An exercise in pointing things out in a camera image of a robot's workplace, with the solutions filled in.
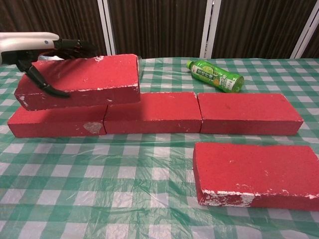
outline red foam brick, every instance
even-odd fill
[[[140,101],[137,56],[100,56],[65,61],[38,61],[34,66],[53,87],[71,97],[52,97],[24,75],[15,97],[29,111],[124,104]]]
[[[142,93],[134,104],[109,106],[107,133],[199,132],[201,115],[194,92]]]
[[[27,111],[20,107],[8,121],[16,137],[104,135],[107,106]]]
[[[198,202],[319,211],[319,161],[308,146],[196,143]]]
[[[200,93],[201,133],[294,135],[302,117],[282,94]]]

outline green checkered tablecloth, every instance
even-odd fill
[[[141,91],[218,92],[192,79],[187,60],[143,60]],[[199,206],[192,152],[213,141],[310,145],[319,154],[319,59],[210,62],[242,74],[243,92],[283,93],[305,120],[299,133],[14,138],[6,122],[22,74],[1,67],[0,239],[318,238],[319,212]]]

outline curtain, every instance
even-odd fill
[[[198,57],[207,0],[109,0],[117,53]]]
[[[106,55],[96,0],[0,0],[0,31],[48,31],[87,40]]]
[[[289,58],[317,0],[223,0],[212,58]]]
[[[305,48],[302,58],[319,58],[319,25]]]

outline table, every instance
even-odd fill
[[[218,92],[191,77],[187,60],[143,60],[141,91]],[[310,145],[319,154],[319,59],[209,61],[242,74],[243,92],[283,93],[305,120],[299,133],[15,138],[6,121],[22,73],[1,67],[0,238],[318,238],[319,212],[199,206],[192,152],[212,141]]]

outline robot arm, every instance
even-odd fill
[[[48,84],[32,65],[39,55],[58,56],[62,59],[90,58],[96,56],[96,47],[87,41],[60,39],[50,32],[0,33],[0,65],[15,64],[44,92],[54,97],[67,98],[67,92]]]

